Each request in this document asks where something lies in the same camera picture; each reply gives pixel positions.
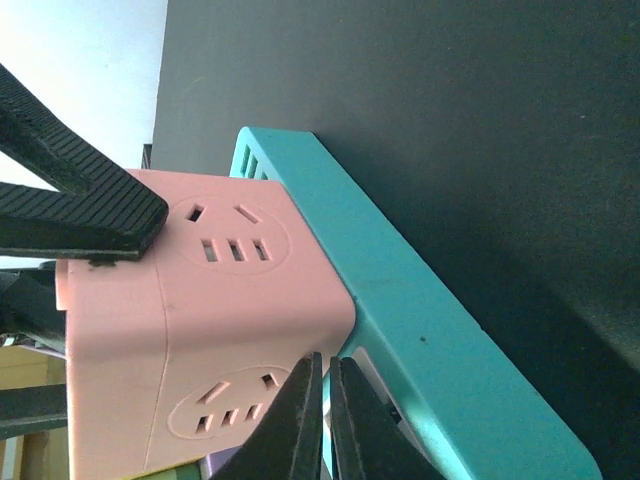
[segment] white wall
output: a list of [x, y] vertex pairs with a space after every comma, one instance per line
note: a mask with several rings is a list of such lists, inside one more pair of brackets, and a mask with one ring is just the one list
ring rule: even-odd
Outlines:
[[[166, 13], [167, 0], [0, 0], [0, 63], [109, 158], [139, 167]], [[0, 181], [47, 187], [1, 154]], [[0, 268], [38, 262], [0, 257]]]

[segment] teal box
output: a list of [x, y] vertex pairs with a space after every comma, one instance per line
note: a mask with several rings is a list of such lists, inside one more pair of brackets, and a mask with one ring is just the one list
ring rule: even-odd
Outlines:
[[285, 185], [356, 305], [340, 356], [366, 351], [446, 478], [602, 478], [580, 440], [312, 133], [245, 127], [230, 176]]

